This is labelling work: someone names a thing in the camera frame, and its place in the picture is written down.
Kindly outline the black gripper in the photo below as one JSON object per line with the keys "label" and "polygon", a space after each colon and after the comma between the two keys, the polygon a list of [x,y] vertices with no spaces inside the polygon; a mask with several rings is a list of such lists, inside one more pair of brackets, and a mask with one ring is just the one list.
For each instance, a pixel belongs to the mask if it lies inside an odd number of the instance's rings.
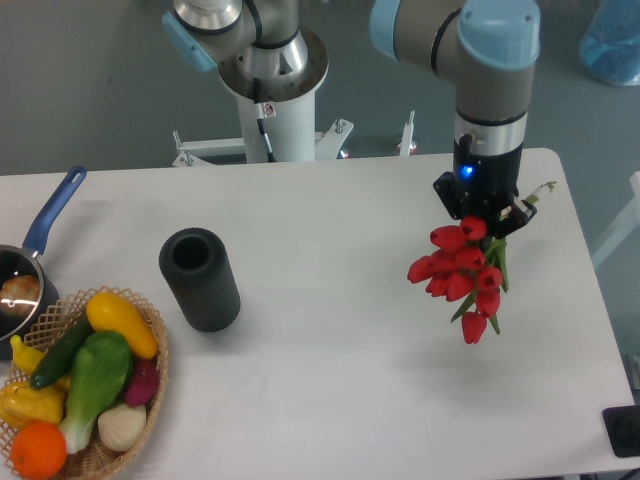
{"label": "black gripper", "polygon": [[497,156],[475,154],[473,147],[470,134],[455,143],[452,172],[442,173],[433,183],[434,190],[452,219],[467,215],[495,219],[492,236],[505,238],[537,213],[532,202],[514,200],[522,147]]}

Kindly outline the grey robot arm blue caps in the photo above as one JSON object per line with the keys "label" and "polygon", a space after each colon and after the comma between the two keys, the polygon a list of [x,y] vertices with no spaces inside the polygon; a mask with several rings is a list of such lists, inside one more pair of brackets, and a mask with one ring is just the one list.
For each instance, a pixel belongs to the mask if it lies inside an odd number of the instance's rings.
{"label": "grey robot arm blue caps", "polygon": [[[329,59],[297,2],[175,1],[162,26],[186,63],[216,70],[235,96],[249,162],[321,158],[315,94]],[[535,214],[517,180],[539,26],[533,1],[378,1],[369,18],[377,50],[454,85],[453,166],[434,187],[451,217],[478,216],[494,238]]]}

